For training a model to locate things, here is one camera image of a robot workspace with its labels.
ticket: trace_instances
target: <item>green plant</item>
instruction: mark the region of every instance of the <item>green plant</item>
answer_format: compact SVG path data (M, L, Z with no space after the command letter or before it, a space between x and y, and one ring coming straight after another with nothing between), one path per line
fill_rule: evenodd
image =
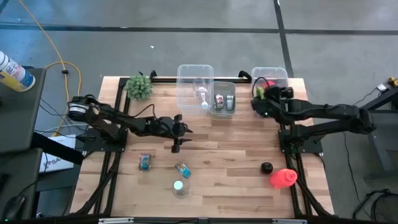
M152 94L152 87L149 78L138 75L130 77L124 89L130 99L147 100Z

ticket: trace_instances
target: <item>concrete floor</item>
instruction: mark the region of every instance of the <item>concrete floor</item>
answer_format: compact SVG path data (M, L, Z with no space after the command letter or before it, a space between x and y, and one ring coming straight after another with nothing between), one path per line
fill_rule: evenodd
M279 0L286 29L397 30L398 2L394 0ZM43 24L115 27L212 27L277 29L272 0L69 0L26 1ZM31 23L16 0L0 13L0 24ZM253 67L285 67L279 34L174 33L174 32L70 32L50 31L63 59L83 74L81 94L98 95L105 75L177 74L185 63L209 64L216 76L235 77ZM23 65L44 67L58 61L45 36L37 30L0 29L0 50ZM352 104L398 70L395 35L287 35L294 77L304 78L312 103ZM65 111L61 66L49 69L43 99L59 113ZM69 74L71 95L78 77ZM377 96L375 92L363 103ZM60 118L39 111L36 129L57 126ZM348 170L343 134L322 140L326 175L335 213L351 217L358 205ZM365 183L362 177L380 169L366 136L347 133L351 165L360 199L396 182ZM46 192L39 210L60 215L70 191ZM58 204L46 198L57 196ZM363 212L361 219L369 219Z

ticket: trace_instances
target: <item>yellow cable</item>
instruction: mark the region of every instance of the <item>yellow cable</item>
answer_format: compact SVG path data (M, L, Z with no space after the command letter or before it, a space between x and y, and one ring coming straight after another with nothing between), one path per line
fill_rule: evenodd
M46 33L46 31L44 31L43 27L42 27L42 26L40 25L40 23L37 21L37 19L35 18L35 16L29 11L29 9L28 9L28 8L26 7L26 5L22 2L22 0L19 0L19 3L24 7L24 9L25 9L25 10L29 13L29 15L31 16L31 18L35 21L35 23L37 24L37 26L42 30L42 32L44 33L44 35L45 35L45 36L47 37L47 39L49 40L49 42L51 43L52 47L54 48L54 50L56 51L56 53L57 53L57 55L58 55L58 57L59 57L59 59L60 59L59 62L54 62L54 63L52 63L52 64L50 64L50 65L47 65L47 66L45 67L45 69L48 69L48 68L50 68L51 66L56 65L56 64L59 64L59 63L62 64L62 68L63 68L64 70L66 70L65 64L68 64L68 65L73 66L73 67L76 69L76 71L78 72L78 74L79 74L78 95L80 95L81 73L80 73L79 68L78 68L76 65L74 65L74 64L72 64L72 63L70 63L70 62L64 62L64 61L62 60L61 54L60 54L60 52L58 51L57 47L56 47L55 44L52 42L51 38L50 38L49 35ZM66 91L66 93L67 93L67 103L68 103L68 102L69 102L68 78L67 78L67 74L64 74L64 76L65 76L65 91ZM58 132L58 130L61 128L62 123L63 123L63 119L61 120L60 125L58 126L58 128L57 128L57 130L54 132L54 134L52 134L52 136L57 136L57 132Z

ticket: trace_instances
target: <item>black ball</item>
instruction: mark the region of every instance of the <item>black ball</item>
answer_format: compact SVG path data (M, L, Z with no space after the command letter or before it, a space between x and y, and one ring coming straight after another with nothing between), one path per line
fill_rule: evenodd
M273 169L274 168L273 168L273 166L272 166L272 164L270 162L263 162L261 164L261 172L263 174L270 174L270 173L272 173Z

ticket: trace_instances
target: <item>wooden tabletop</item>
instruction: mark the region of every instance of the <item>wooden tabletop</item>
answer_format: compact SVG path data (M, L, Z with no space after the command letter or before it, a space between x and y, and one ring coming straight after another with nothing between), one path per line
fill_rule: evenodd
M114 105L119 78L104 77L99 102ZM296 98L307 100L303 79L291 78L289 85ZM193 131L184 138L193 141L183 143L178 154L171 153L171 139L137 137L129 133L119 167L112 216L293 217L289 188L273 189L269 176L260 172L263 162L272 163L274 171L286 168L286 163L279 149L279 125L271 118L254 114L249 104L250 91L249 84L236 85L236 113L231 120L183 116L182 121ZM136 114L153 103L158 117L173 117L181 113L175 95L175 84L156 83L151 99L132 101L129 114ZM141 116L152 116L152 110ZM311 125L312 120L302 123ZM142 153L152 155L150 171L138 169ZM103 152L95 152L83 161L71 212L81 208L98 185L103 157ZM326 210L333 213L321 160L312 154L303 154L302 160L309 189ZM173 182L182 178L174 168L178 161L185 163L192 172L188 180L189 196L184 199L178 199L172 193ZM102 208L108 189L104 192ZM298 195L300 208L304 211L300 190Z

